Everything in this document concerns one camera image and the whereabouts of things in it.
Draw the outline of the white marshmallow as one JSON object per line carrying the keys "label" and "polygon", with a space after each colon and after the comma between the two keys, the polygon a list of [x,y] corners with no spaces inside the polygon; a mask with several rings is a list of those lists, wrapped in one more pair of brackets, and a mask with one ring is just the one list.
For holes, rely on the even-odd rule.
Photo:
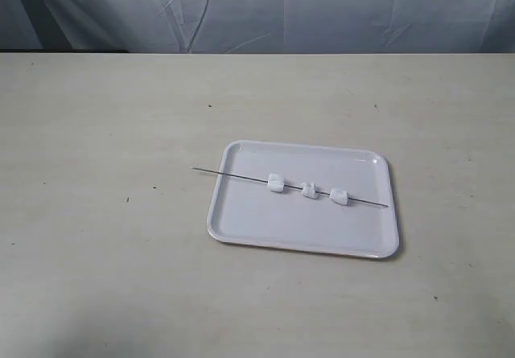
{"label": "white marshmallow", "polygon": [[301,194],[304,197],[315,200],[318,198],[316,186],[314,183],[302,183]]}
{"label": "white marshmallow", "polygon": [[272,192],[282,193],[285,188],[285,180],[281,175],[270,173],[266,186]]}
{"label": "white marshmallow", "polygon": [[336,204],[346,206],[348,204],[348,193],[345,190],[333,188],[329,192],[329,199]]}

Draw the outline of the thin metal skewer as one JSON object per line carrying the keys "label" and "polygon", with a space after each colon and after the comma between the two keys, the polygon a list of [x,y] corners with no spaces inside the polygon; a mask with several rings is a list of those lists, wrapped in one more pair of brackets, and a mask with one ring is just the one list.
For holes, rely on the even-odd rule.
{"label": "thin metal skewer", "polygon": [[[213,170],[204,169],[204,168],[200,168],[200,167],[193,167],[192,170],[200,171],[200,172],[208,173],[208,174],[213,174],[213,175],[219,175],[219,176],[234,178],[234,179],[240,179],[240,180],[249,181],[249,182],[252,182],[252,183],[261,183],[261,184],[264,184],[265,186],[266,186],[266,182],[267,182],[267,179],[268,179],[268,178],[267,179],[259,179],[259,178],[255,178],[255,177],[250,177],[250,176],[246,176],[246,175],[237,175],[237,174],[234,174],[234,173],[228,173],[228,172],[223,172],[223,171],[213,171]],[[302,183],[299,186],[297,186],[297,185],[294,185],[294,184],[287,183],[285,178],[284,178],[284,180],[285,180],[285,188],[284,188],[284,191],[282,193],[284,193],[286,191],[286,189],[294,190],[294,191],[299,191],[301,193],[301,184]],[[325,196],[325,197],[329,198],[329,192],[330,191],[322,191],[322,190],[318,189],[317,187],[316,187],[316,190],[317,190],[318,198],[320,196]],[[365,205],[373,206],[373,207],[376,207],[376,208],[388,208],[389,207],[388,204],[382,204],[382,203],[375,202],[375,201],[363,200],[363,199],[358,199],[356,197],[351,197],[350,194],[348,193],[348,204],[346,206],[348,206],[348,205],[350,205],[352,203],[365,204]]]}

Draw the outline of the white plastic tray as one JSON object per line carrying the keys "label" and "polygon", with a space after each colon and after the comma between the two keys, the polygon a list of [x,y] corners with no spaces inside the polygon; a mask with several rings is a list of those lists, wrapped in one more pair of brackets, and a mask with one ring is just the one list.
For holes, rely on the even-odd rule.
{"label": "white plastic tray", "polygon": [[223,153],[220,171],[289,184],[338,188],[351,197],[388,204],[340,206],[325,196],[273,193],[264,184],[218,176],[208,211],[216,240],[257,247],[384,259],[398,251],[400,236],[389,164],[370,150],[240,140]]}

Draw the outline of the blue-grey backdrop curtain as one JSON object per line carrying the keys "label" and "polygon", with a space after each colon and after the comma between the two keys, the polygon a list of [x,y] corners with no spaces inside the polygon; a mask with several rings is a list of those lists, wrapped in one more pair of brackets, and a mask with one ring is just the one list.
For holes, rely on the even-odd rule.
{"label": "blue-grey backdrop curtain", "polygon": [[2,50],[503,53],[514,0],[1,0]]}

